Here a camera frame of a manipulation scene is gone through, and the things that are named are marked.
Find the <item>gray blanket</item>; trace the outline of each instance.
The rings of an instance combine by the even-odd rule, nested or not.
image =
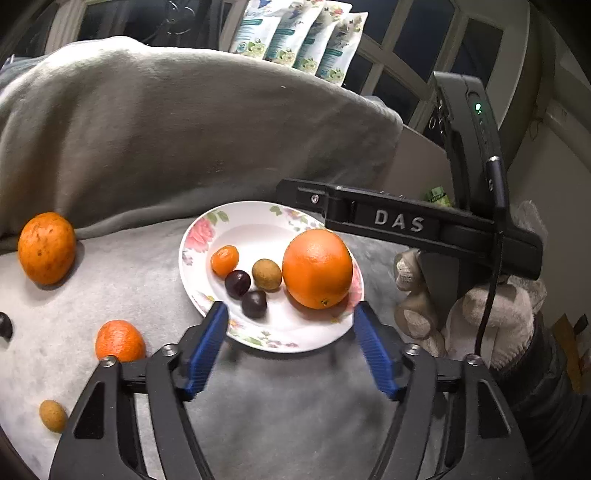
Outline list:
[[[15,325],[0,345],[0,424],[33,471],[47,478],[59,439],[38,406],[53,398],[73,408],[105,321],[135,324],[148,354],[200,321],[178,275],[191,222],[179,218],[271,197],[283,177],[371,186],[400,130],[396,114],[300,72],[122,38],[65,47],[11,82],[0,95],[2,246],[13,249],[22,225],[46,210],[84,239],[71,276],[52,288],[29,281],[15,253],[0,256],[0,310]],[[404,295],[392,260],[404,247],[344,238],[366,298],[393,324]],[[148,471],[163,478],[147,402],[137,404]],[[395,407],[348,334],[304,356],[226,343],[187,408],[219,479],[357,480]]]
[[[395,112],[270,62],[71,44],[0,93],[0,249],[47,210],[90,238],[271,199],[286,177],[370,186],[401,131]]]

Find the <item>small orange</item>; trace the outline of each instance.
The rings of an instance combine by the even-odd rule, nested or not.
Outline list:
[[[76,236],[70,223],[56,212],[29,220],[18,238],[18,259],[34,282],[59,282],[74,263]]]
[[[115,355],[120,362],[131,362],[146,356],[142,335],[125,320],[105,323],[96,335],[96,357],[100,360]]]
[[[282,271],[292,297],[311,309],[325,309],[347,296],[353,261],[338,235],[324,229],[307,230],[287,246]]]
[[[233,245],[226,245],[212,255],[212,270],[218,277],[226,278],[236,268],[238,260],[240,260],[238,249]]]

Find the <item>window frame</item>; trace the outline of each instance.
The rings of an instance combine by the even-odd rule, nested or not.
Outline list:
[[[226,22],[222,27],[219,50],[229,51],[232,39],[234,38],[236,30],[240,26],[244,10],[246,10],[246,6],[248,5],[248,0],[224,0],[224,3],[232,4],[232,7],[228,12]]]
[[[84,13],[89,5],[112,1],[115,0],[57,0],[60,8],[49,30],[45,54],[52,53],[77,40]]]
[[[492,25],[503,31],[501,45],[486,91],[498,125],[505,118],[521,74],[530,30],[530,5],[527,1],[501,0],[494,5],[470,0],[449,0],[454,13],[444,37],[433,70],[448,72],[456,59],[470,19]],[[408,126],[422,132],[433,108],[436,94],[433,74],[425,82],[394,53],[394,46],[408,18],[414,0],[399,0],[381,44],[363,34],[357,53],[373,63],[361,89],[361,95],[372,95],[383,72],[405,86],[419,98]]]

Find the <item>white wall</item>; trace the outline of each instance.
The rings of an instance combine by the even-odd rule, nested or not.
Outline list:
[[[536,125],[530,125],[535,134]],[[591,314],[591,173],[546,125],[526,134],[509,169],[511,201],[533,200],[548,229],[542,278],[546,325]]]
[[[445,150],[404,125],[394,160],[373,188],[424,200],[435,187],[443,187],[453,199],[452,172]]]

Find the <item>floral plate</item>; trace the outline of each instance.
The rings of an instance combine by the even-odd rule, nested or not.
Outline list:
[[[214,275],[210,258],[224,245],[240,253],[237,268],[251,273],[260,258],[281,265],[283,253],[299,233],[324,228],[303,212],[267,202],[235,202],[204,213],[183,236],[178,265],[183,286],[197,310],[205,315],[214,300],[230,310],[228,335],[240,343],[268,352],[296,353],[321,348],[343,336],[353,325],[353,307],[363,300],[363,277],[353,258],[349,295],[326,310],[308,309],[293,300],[282,284],[267,294],[268,310],[259,320],[242,313],[240,302],[228,296],[223,280]]]

